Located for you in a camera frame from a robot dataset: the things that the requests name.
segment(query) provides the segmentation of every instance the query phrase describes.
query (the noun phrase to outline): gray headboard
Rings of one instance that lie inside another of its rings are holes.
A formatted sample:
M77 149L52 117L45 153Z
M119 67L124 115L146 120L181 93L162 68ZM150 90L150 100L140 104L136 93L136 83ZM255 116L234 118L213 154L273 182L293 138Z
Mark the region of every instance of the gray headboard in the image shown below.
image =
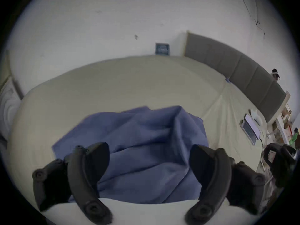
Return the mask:
M185 56L205 63L229 77L261 111L267 123L286 97L280 85L258 63L211 38L188 33Z

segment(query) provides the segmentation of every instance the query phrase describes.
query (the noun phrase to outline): bed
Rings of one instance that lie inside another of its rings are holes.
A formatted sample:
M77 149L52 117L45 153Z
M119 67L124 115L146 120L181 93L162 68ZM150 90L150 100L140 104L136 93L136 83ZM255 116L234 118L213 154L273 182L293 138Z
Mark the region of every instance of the bed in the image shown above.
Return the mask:
M97 62L32 89L14 118L7 148L10 176L22 195L37 208L32 172L55 159L52 145L87 115L145 105L182 106L203 119L209 147L224 148L236 162L242 160L256 171L267 130L263 113L225 75L189 57L152 55ZM263 121L258 126L261 140L254 146L239 125L249 109L257 109ZM49 211L45 216L55 217Z

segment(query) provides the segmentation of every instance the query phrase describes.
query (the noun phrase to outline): blue cloth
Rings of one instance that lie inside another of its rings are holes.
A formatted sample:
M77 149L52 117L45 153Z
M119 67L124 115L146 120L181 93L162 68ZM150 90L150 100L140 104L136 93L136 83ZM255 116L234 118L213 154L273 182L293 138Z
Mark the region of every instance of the blue cloth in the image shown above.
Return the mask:
M100 197L145 204L198 199L201 185L189 167L190 149L208 141L203 120L182 107L96 113L52 148L63 159L75 146L96 142L110 148L109 166L98 183Z

